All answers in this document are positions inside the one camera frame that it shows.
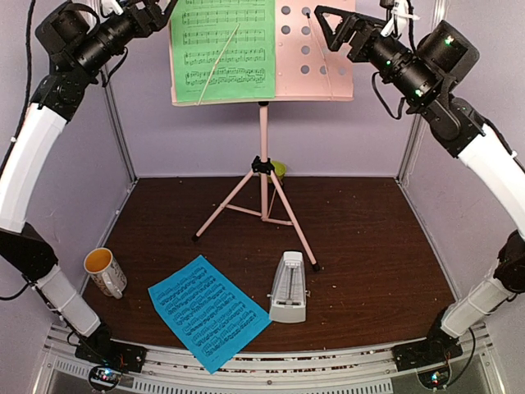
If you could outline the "pink folding music stand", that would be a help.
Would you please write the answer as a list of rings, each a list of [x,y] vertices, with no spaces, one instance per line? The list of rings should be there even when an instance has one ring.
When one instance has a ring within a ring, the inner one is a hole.
[[[268,153],[269,104],[271,102],[325,101],[344,102],[354,98],[352,67],[342,56],[328,50],[314,10],[317,1],[273,1],[276,22],[276,96],[253,102],[258,105],[260,152],[249,172],[219,203],[216,210],[195,232],[198,241],[212,222],[225,209],[254,215],[263,222],[295,229],[314,270],[321,266],[314,257],[306,236],[285,196],[281,183],[271,166]],[[172,51],[171,97],[174,102]]]

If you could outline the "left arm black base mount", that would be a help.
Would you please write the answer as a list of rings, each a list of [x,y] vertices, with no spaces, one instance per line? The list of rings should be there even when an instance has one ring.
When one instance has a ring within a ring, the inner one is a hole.
[[[144,346],[128,344],[112,339],[110,327],[102,323],[90,336],[79,335],[75,357],[100,364],[125,373],[140,373],[146,360]]]

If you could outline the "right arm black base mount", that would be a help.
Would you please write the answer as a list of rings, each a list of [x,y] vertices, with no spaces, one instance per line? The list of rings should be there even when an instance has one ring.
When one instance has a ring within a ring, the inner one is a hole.
[[[461,356],[463,350],[459,339],[445,333],[441,329],[441,321],[437,319],[424,339],[394,346],[392,353],[397,370],[405,371],[444,363]]]

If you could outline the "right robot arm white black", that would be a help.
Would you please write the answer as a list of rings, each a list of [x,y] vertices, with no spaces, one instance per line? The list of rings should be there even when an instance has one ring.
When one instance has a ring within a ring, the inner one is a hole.
[[[372,64],[383,83],[402,94],[407,112],[427,122],[434,138],[483,181],[516,225],[490,277],[433,323],[420,353],[435,363],[473,324],[509,297],[524,292],[524,168],[493,123],[453,95],[478,61],[479,52],[449,22],[440,21],[411,49],[388,32],[387,21],[376,17],[322,5],[314,15],[328,49],[337,52],[349,44],[351,62]]]

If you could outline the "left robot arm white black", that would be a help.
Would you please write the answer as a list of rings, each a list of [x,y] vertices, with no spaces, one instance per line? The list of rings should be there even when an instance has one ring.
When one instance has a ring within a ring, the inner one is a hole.
[[[1,164],[1,256],[16,268],[81,338],[100,364],[118,348],[58,265],[53,248],[29,224],[27,211],[36,182],[57,137],[71,121],[89,85],[113,57],[127,55],[132,39],[147,38],[171,19],[176,2],[107,1],[101,11],[65,1],[34,30],[50,71],[32,95]]]

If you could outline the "blue sheet music paper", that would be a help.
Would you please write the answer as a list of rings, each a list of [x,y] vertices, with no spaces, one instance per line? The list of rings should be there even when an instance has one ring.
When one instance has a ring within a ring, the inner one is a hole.
[[[269,314],[202,255],[148,289],[153,307],[197,361],[215,373],[263,332]]]

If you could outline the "green sheet music paper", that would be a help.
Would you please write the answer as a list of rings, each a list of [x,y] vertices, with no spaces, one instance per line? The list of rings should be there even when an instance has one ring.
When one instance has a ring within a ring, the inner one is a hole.
[[[174,102],[253,102],[276,96],[273,1],[179,1],[171,16]]]

